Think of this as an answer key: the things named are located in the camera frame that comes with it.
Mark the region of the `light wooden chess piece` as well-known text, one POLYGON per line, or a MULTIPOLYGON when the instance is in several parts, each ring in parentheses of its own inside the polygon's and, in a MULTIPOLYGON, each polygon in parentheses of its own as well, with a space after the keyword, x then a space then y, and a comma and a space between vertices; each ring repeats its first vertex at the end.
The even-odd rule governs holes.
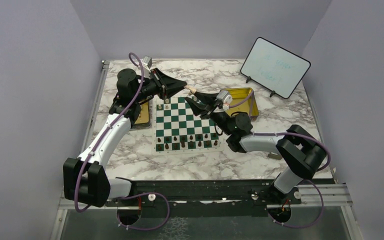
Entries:
POLYGON ((187 89, 191 94, 195 94, 196 91, 197 91, 196 88, 194 88, 194 87, 192 87, 190 85, 186 85, 184 88, 187 89))

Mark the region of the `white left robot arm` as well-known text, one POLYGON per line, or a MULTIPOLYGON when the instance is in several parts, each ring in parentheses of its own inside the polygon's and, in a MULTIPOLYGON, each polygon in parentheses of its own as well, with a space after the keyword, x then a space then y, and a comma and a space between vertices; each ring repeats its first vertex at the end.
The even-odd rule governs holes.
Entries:
POLYGON ((187 82, 170 77, 158 68, 141 74, 125 68, 117 74, 117 94, 109 109, 106 122, 92 143, 76 158, 63 164, 63 191, 67 200, 102 207, 107 200, 119 199, 124 205, 137 200, 132 182, 124 178, 109 179, 105 168, 121 139, 137 121, 141 106, 155 96, 166 100, 181 92, 187 82))

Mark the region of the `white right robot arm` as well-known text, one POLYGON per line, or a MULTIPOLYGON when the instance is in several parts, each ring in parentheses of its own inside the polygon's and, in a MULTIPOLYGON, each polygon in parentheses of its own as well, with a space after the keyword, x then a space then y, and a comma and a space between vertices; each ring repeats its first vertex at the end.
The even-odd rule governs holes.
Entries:
POLYGON ((194 116, 212 120, 228 136, 226 143, 233 152, 267 152, 282 157, 287 168, 268 190, 269 199, 276 204, 286 200, 291 190, 303 180, 310 181, 316 172, 330 164, 331 154, 327 148, 300 125, 293 124, 285 132, 254 132, 247 112, 228 114, 232 96, 226 90, 196 92, 185 101, 194 116))

